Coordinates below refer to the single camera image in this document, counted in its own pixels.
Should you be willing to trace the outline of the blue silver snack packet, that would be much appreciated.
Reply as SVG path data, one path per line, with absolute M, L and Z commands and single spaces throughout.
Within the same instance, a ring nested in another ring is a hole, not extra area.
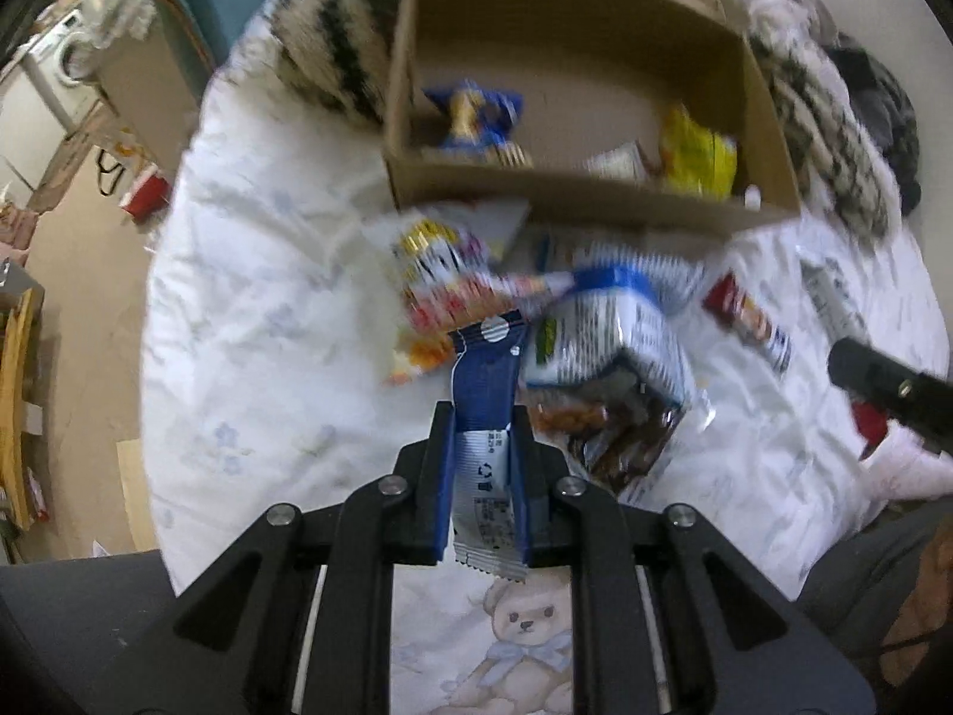
M 465 567 L 520 581 L 509 487 L 509 439 L 527 325 L 519 312 L 490 316 L 452 334 L 456 469 L 452 544 Z

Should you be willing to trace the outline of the large white blue snack bag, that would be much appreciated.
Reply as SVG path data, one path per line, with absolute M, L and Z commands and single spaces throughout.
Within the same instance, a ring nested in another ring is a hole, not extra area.
M 546 264 L 570 271 L 574 287 L 533 323 L 522 402 L 536 434 L 620 494 L 703 400 L 672 319 L 704 265 L 617 242 L 554 250 Z

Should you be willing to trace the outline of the colourful red chip bag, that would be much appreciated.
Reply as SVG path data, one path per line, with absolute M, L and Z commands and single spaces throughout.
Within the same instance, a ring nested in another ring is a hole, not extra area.
M 390 381 L 406 384 L 454 357 L 451 334 L 517 310 L 530 318 L 569 294 L 570 273 L 504 273 L 530 215 L 524 198 L 440 202 L 365 226 L 402 307 Z

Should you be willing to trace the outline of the red white cake snack packet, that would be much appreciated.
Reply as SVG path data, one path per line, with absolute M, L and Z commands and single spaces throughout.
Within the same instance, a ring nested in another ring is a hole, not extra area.
M 715 281 L 703 299 L 703 308 L 722 326 L 753 346 L 774 373 L 783 375 L 792 360 L 790 336 L 754 302 L 733 271 Z

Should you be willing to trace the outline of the silver wrapper on duvet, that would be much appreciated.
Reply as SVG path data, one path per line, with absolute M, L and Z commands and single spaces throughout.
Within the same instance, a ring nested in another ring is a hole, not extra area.
M 832 344 L 853 339 L 869 344 L 871 336 L 853 299 L 849 282 L 837 260 L 799 260 L 801 281 L 811 299 L 817 318 Z

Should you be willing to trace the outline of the white floral bear duvet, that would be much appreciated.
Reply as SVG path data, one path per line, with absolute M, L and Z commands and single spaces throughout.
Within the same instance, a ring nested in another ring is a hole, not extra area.
M 142 441 L 176 601 L 113 713 L 945 713 L 951 455 L 916 239 L 812 187 L 711 252 L 391 209 L 266 0 L 148 275 Z

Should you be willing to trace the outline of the dark clothes pile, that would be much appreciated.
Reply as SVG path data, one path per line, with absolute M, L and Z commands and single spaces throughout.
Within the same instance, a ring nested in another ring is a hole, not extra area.
M 893 171 L 901 216 L 908 218 L 923 198 L 921 143 L 911 98 L 892 71 L 848 34 L 840 32 L 826 52 L 848 87 L 851 108 Z

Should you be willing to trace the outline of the yellow snack packet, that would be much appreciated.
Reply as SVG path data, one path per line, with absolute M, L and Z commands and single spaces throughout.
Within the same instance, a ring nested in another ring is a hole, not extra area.
M 659 137 L 662 177 L 672 191 L 717 202 L 731 196 L 738 170 L 735 141 L 701 126 L 683 105 L 665 116 Z

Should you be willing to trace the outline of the blue gold snack packet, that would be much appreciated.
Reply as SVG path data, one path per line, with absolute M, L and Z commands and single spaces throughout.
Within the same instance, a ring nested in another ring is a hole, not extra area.
M 501 168 L 533 166 L 530 155 L 512 140 L 524 113 L 524 98 L 519 92 L 485 89 L 465 79 L 454 86 L 429 87 L 423 95 L 447 123 L 438 145 L 420 148 L 425 158 Z

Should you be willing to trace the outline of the red box on floor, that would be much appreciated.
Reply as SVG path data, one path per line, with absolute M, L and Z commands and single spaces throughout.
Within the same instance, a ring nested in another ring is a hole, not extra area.
M 121 198 L 120 209 L 134 225 L 142 225 L 155 213 L 168 207 L 170 194 L 170 182 L 166 181 L 156 166 L 150 166 L 148 170 L 142 171 L 127 189 Z

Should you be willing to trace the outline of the brown cardboard box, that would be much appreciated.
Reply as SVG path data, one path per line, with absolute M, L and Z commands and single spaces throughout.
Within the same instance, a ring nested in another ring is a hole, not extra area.
M 470 81 L 515 92 L 522 166 L 443 150 L 435 89 Z M 738 148 L 724 202 L 588 170 L 625 144 L 654 153 L 665 116 L 685 108 Z M 384 160 L 402 209 L 522 197 L 536 220 L 728 236 L 790 220 L 799 192 L 772 97 L 748 41 L 715 0 L 401 0 Z

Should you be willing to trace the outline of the yellow wooden furniture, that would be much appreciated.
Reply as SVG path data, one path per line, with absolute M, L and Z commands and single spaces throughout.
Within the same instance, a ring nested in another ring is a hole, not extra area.
M 7 499 L 7 513 L 14 528 L 31 530 L 34 523 L 29 481 L 23 462 L 23 434 L 26 401 L 24 373 L 27 351 L 31 344 L 34 313 L 39 302 L 39 289 L 24 291 L 8 312 L 2 336 L 2 389 L 0 389 L 0 458 L 2 458 L 2 491 Z

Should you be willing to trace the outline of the cream black fuzzy blanket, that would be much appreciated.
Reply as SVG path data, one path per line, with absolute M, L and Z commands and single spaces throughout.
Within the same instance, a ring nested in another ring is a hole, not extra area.
M 276 0 L 278 77 L 359 125 L 383 125 L 401 0 Z

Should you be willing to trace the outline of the white washing machine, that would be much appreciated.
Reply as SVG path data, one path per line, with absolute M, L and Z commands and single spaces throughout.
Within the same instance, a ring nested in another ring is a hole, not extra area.
M 94 74 L 95 45 L 79 8 L 73 8 L 27 47 L 24 71 L 52 91 L 86 84 Z

